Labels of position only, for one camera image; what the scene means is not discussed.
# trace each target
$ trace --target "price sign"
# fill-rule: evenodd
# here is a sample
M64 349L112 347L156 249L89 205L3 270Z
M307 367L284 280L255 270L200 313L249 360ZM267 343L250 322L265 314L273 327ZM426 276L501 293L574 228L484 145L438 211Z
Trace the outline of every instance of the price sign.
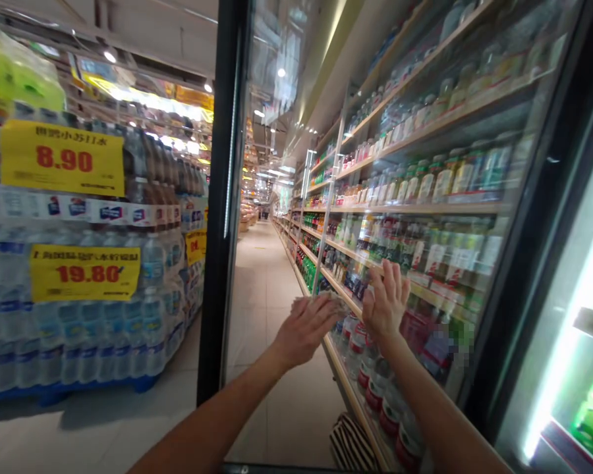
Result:
M206 230L189 232L184 236L184 240L186 242L186 261L190 267L206 255Z
M121 137L9 120L0 129L0 155L6 186L125 196Z
M33 302L128 301L136 291L140 248L33 245Z

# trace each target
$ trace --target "hand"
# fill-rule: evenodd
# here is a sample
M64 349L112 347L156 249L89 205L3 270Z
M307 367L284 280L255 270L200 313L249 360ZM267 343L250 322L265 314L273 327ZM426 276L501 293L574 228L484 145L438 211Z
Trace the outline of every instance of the hand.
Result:
M371 285L376 294L371 290L364 292L362 320L380 351L386 352L390 345L404 341L400 334L400 323L407 309L410 282L402 277L397 263L383 260L382 269L384 280L375 269L370 270Z
M268 348L282 372L312 359L325 334L343 318L343 304L329 294L297 298Z

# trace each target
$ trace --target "price number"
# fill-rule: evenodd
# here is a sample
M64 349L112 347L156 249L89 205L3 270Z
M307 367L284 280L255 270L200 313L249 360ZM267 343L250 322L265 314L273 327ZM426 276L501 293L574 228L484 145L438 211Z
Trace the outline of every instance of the price number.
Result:
M72 265L70 267L62 265L57 267L55 270L59 272L59 278L62 283L67 282L108 282L116 283L119 281L119 273L123 270L123 267L119 268L116 265L104 267L103 265L96 265L95 267L88 267L90 274L87 275L84 267Z
M63 149L59 154L59 162L55 162L53 149L44 145L36 147L38 165L44 168L78 169L81 172L92 171L92 155L87 151L79 153L71 149Z

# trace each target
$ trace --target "tile floor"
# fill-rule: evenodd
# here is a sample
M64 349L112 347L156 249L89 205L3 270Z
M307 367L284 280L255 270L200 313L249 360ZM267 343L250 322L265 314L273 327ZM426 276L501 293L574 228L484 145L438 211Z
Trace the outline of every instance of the tile floor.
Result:
M300 289L270 222L238 243L227 378L268 346ZM122 474L196 405L198 320L147 393L114 388L75 394L50 408L0 403L0 474ZM320 348L288 373L250 418L227 460L333 467L328 433L345 409Z

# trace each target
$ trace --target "aisle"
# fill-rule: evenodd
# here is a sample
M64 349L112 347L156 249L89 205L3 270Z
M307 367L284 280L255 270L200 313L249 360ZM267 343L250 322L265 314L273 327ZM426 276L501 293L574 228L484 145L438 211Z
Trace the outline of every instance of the aisle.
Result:
M297 278L270 220L237 244L228 351L230 380L273 341L296 296ZM323 348L286 374L240 434L228 460L334 467L328 434L345 410Z

